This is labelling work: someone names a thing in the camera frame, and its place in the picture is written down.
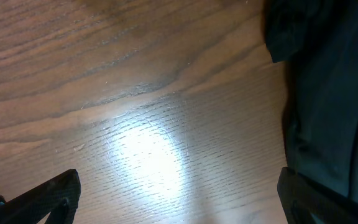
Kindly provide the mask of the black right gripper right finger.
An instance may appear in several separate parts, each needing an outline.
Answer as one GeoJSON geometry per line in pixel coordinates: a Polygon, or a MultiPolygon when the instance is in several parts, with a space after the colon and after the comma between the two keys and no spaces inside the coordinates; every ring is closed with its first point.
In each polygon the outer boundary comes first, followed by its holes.
{"type": "Polygon", "coordinates": [[[281,169],[277,192],[288,223],[358,224],[358,203],[289,167],[281,169]]]}

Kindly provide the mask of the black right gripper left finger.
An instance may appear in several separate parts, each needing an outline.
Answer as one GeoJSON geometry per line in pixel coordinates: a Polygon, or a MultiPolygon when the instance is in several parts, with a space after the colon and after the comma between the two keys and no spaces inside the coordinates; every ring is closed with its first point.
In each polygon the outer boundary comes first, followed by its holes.
{"type": "Polygon", "coordinates": [[[81,195],[77,170],[69,169],[26,193],[5,201],[0,196],[0,223],[72,224],[81,195]]]}

